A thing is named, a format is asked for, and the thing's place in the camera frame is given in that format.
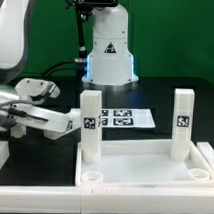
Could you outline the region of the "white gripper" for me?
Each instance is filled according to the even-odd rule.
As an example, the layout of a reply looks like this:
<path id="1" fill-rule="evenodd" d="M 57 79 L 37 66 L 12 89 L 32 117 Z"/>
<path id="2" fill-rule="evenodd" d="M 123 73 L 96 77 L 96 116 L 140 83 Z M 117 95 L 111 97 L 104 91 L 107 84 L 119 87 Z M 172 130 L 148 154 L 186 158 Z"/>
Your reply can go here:
<path id="1" fill-rule="evenodd" d="M 43 102 L 44 99 L 23 100 L 15 89 L 0 85 L 0 130 L 21 124 L 38 130 L 64 133 L 70 118 L 64 113 L 39 108 Z"/>

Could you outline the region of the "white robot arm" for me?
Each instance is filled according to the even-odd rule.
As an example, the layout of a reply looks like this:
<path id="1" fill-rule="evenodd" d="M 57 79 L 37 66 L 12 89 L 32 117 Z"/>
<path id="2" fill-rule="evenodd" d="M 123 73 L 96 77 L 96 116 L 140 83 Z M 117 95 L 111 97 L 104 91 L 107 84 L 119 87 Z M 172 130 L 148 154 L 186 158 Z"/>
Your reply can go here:
<path id="1" fill-rule="evenodd" d="M 41 130 L 68 130 L 70 118 L 41 109 L 48 97 L 60 90 L 51 81 L 25 78 L 10 89 L 28 57 L 30 11 L 35 0 L 0 0 L 0 131 L 30 126 Z M 94 17 L 93 48 L 84 53 L 82 80 L 96 86 L 124 86 L 136 82 L 133 55 L 127 46 L 128 13 L 117 0 L 67 0 L 79 21 Z"/>

